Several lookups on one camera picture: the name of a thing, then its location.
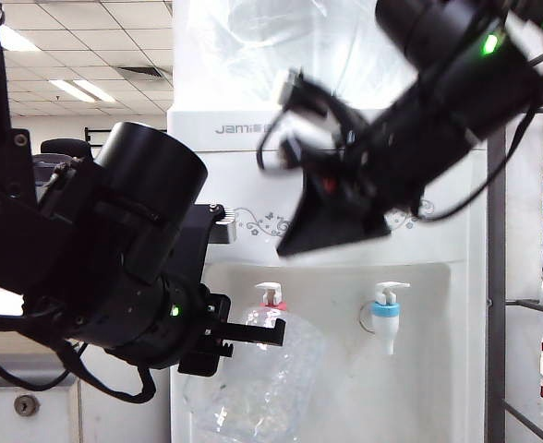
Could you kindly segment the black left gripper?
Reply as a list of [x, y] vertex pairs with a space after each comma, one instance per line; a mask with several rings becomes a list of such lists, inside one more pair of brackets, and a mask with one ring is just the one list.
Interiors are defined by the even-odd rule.
[[[224, 340], [282, 346], [284, 320], [277, 318], [272, 328], [227, 323], [231, 299], [213, 293], [199, 282], [185, 278], [160, 278], [163, 300], [151, 324], [131, 341], [99, 346], [113, 357], [134, 366], [177, 371], [199, 377], [216, 374], [222, 357], [233, 354]], [[223, 325], [223, 337], [216, 334]]]

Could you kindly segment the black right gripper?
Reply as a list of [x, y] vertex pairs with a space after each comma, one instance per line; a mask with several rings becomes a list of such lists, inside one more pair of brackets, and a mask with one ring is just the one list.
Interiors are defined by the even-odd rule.
[[331, 149], [299, 140], [302, 193], [277, 254], [291, 257], [387, 236], [385, 215], [393, 210], [423, 216], [429, 148], [423, 137], [370, 137]]

